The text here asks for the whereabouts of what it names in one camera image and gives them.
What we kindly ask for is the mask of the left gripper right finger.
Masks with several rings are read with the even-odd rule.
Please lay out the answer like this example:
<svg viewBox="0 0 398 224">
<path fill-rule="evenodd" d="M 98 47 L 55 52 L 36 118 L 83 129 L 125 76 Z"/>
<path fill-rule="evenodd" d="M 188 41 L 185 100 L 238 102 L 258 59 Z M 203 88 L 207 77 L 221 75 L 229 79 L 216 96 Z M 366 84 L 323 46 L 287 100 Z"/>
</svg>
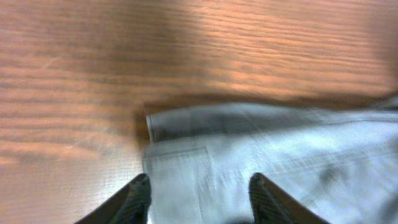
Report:
<svg viewBox="0 0 398 224">
<path fill-rule="evenodd" d="M 260 224 L 327 224 L 260 172 L 249 181 L 254 222 Z"/>
</svg>

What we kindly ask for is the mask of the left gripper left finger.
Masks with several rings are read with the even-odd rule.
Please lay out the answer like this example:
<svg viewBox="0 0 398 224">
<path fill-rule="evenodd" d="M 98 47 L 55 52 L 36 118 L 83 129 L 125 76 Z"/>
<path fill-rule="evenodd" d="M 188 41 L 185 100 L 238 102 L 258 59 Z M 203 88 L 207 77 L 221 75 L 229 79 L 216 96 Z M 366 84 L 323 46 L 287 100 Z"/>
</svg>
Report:
<svg viewBox="0 0 398 224">
<path fill-rule="evenodd" d="M 147 224 L 151 201 L 150 179 L 142 173 L 76 224 Z"/>
</svg>

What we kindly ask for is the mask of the grey shorts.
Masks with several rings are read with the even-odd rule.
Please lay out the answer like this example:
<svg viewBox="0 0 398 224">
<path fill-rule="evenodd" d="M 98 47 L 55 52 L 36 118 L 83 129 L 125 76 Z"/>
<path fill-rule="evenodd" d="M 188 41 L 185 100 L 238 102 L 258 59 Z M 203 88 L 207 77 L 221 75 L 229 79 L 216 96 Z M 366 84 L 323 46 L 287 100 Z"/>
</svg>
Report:
<svg viewBox="0 0 398 224">
<path fill-rule="evenodd" d="M 259 172 L 330 223 L 397 222 L 397 99 L 333 111 L 250 103 L 147 117 L 153 223 L 253 222 Z"/>
</svg>

